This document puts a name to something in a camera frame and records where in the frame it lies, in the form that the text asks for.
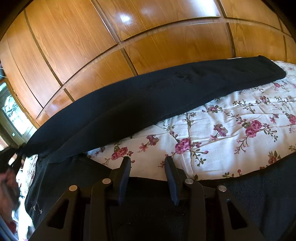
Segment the floral bedsheet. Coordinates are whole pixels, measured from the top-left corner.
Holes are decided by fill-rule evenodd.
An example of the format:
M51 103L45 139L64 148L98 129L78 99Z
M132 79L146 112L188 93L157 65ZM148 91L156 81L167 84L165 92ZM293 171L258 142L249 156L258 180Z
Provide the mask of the floral bedsheet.
M112 169L129 156L131 176L157 180L166 180L167 155L195 180L264 169L296 151L296 65L275 63L284 79L217 98L88 155Z

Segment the black fabric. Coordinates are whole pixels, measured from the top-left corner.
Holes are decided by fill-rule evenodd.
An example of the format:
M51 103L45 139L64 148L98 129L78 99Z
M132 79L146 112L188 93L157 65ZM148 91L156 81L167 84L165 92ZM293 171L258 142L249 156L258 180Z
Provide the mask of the black fabric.
M26 211L35 227L70 185L91 186L108 177L109 173L109 168L84 156L43 166L42 160L39 160L25 201ZM293 153L264 170L234 178L202 180L200 183L214 188L225 185L249 213L266 240L276 241L296 217L295 173L296 153ZM207 202L208 220L217 217L215 208L217 205ZM130 177L123 204L111 207L110 214L115 241L172 241L182 240L188 207L174 206L167 182ZM207 240L219 240L214 236L217 227L208 224Z
M285 76L264 56L196 62L136 76L96 90L55 114L30 138L24 153L50 154L50 161L57 162L214 98Z

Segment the wood grain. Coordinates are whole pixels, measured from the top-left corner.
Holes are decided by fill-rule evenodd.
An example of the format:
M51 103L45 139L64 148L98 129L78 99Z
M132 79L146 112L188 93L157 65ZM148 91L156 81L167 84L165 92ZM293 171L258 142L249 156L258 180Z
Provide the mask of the wood grain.
M6 81L11 84L22 105L26 108L30 115L36 119L42 110L42 106L32 94L13 60L8 46L7 34L4 35L0 42L0 60L5 74L8 77L8 80Z
M40 48L62 83L115 45L90 0L34 0L26 13Z
M138 74L176 65L232 57L225 23L183 26L147 36L126 46Z
M277 15L262 0L220 0L228 18L241 18L281 29Z
M132 76L123 54L117 50L84 71L69 84L67 90L77 100L106 85Z
M11 54L28 87L42 106L60 88L45 63L22 12L7 31Z
M296 43L293 38L285 37L287 46L287 62L296 64Z
M284 37L278 32L246 24L230 23L237 57L264 55L285 61Z
M121 40L190 18L219 17L214 0L98 0Z
M283 32L286 33L286 34L288 34L288 35L291 35L290 32L289 32L289 30L287 29L287 27L286 27L285 24L283 23L283 21L280 20L280 22L281 22L281 26L282 26L282 28L283 28Z
M43 112L40 117L36 120L39 125L43 125L49 118L54 116L60 110L64 109L72 103L72 100L68 97L65 91L62 91L57 98L48 106L48 108Z

